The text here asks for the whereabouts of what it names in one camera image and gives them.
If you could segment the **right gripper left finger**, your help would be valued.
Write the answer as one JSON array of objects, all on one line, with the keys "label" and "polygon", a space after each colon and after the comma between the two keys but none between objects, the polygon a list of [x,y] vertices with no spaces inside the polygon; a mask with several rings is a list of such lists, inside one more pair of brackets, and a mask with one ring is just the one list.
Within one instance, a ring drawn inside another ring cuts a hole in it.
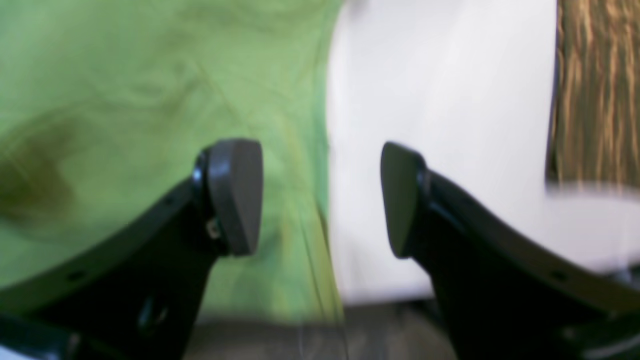
[{"label": "right gripper left finger", "polygon": [[1,349],[26,360],[180,360],[210,271],[258,248],[259,141],[202,150],[189,177],[94,248],[1,292]]}]

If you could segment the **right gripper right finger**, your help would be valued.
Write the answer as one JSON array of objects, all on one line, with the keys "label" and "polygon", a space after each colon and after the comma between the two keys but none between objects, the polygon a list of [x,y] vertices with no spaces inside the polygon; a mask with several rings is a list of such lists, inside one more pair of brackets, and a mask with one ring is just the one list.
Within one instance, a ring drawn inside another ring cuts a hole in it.
[{"label": "right gripper right finger", "polygon": [[388,241],[430,277],[460,360],[637,360],[639,291],[516,231],[470,193],[386,142]]}]

